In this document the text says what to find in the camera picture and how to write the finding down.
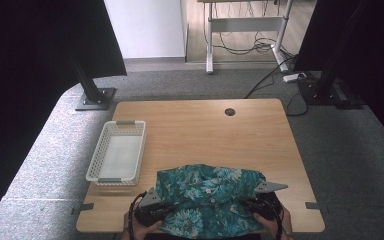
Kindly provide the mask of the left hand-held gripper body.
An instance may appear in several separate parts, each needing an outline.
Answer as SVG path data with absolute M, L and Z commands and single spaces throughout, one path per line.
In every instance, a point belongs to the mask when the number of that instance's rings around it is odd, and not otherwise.
M 162 221 L 167 216 L 167 205 L 162 202 L 154 187 L 145 192 L 134 211 L 137 221 L 146 227 Z

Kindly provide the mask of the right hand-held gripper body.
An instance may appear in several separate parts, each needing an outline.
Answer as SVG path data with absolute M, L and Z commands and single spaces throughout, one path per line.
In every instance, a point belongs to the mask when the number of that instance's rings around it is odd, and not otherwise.
M 249 199 L 248 208 L 267 220 L 275 220 L 282 210 L 276 191 L 287 189 L 287 184 L 262 181 L 254 188 L 255 196 Z

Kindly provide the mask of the black metal stand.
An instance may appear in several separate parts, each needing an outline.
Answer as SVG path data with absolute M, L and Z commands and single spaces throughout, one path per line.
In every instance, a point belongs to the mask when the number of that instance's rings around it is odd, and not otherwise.
M 71 56 L 70 62 L 73 66 L 77 80 L 83 88 L 83 94 L 75 108 L 76 111 L 107 110 L 115 88 L 98 88 L 92 78 L 86 76 L 78 60 Z
M 306 105 L 343 103 L 334 88 L 349 54 L 354 30 L 369 0 L 317 0 L 304 35 L 294 71 Z

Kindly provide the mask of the black curtain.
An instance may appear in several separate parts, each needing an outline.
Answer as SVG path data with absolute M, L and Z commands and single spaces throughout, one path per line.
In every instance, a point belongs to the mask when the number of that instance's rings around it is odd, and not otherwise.
M 62 94 L 125 72 L 104 0 L 0 0 L 0 200 Z
M 384 0 L 369 0 L 337 79 L 364 101 L 384 126 Z

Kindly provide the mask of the white power strip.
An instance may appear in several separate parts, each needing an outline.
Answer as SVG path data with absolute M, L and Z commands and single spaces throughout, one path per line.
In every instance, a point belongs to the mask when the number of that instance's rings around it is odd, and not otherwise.
M 307 77 L 307 75 L 305 73 L 303 73 L 303 72 L 295 73 L 295 74 L 290 74 L 290 75 L 283 76 L 283 81 L 286 82 L 286 83 L 296 82 L 297 80 L 305 79 L 306 77 Z

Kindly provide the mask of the white desk frame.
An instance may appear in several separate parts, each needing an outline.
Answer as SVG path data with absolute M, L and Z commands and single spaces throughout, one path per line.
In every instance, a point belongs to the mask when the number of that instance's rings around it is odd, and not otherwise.
M 287 0 L 282 16 L 244 17 L 244 18 L 214 18 L 213 11 L 216 3 L 245 2 L 246 0 L 197 0 L 208 5 L 207 18 L 207 48 L 206 73 L 213 73 L 213 33 L 222 32 L 276 32 L 277 39 L 272 46 L 273 55 L 282 72 L 288 71 L 286 56 L 281 52 L 282 41 L 286 32 L 290 12 L 294 0 Z

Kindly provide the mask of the person's left hand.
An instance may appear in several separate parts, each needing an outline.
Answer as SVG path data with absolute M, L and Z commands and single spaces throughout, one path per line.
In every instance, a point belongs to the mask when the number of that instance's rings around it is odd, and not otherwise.
M 146 227 L 141 225 L 135 217 L 133 217 L 133 236 L 134 240 L 144 240 L 146 235 L 155 232 L 162 225 L 161 221 L 154 223 L 153 225 Z M 128 229 L 125 229 L 121 235 L 120 240 L 130 240 L 130 234 Z

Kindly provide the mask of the person's right hand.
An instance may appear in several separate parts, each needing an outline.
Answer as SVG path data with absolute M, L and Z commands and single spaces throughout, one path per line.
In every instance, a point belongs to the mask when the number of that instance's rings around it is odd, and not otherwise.
M 278 223 L 276 220 L 267 220 L 258 213 L 254 213 L 253 217 L 257 222 L 262 224 L 264 228 L 270 233 L 270 235 L 274 238 L 280 238 L 280 240 L 294 240 L 293 238 L 293 227 L 291 223 L 291 214 L 288 209 L 282 207 L 282 211 L 280 214 L 280 219 L 282 220 L 283 231 L 281 235 L 277 235 L 278 231 Z

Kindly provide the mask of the teal floral shirt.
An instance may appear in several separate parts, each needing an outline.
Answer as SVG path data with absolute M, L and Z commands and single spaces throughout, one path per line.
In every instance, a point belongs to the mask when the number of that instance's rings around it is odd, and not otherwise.
M 258 171 L 204 164 L 159 171 L 156 192 L 176 206 L 160 230 L 188 239 L 223 239 L 260 230 L 239 199 L 252 197 L 264 180 Z

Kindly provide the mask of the white plastic basket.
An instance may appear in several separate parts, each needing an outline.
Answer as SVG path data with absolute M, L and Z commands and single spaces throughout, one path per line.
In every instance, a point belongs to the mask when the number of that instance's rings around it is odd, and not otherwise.
M 106 122 L 89 164 L 86 180 L 97 185 L 137 185 L 145 143 L 145 121 Z

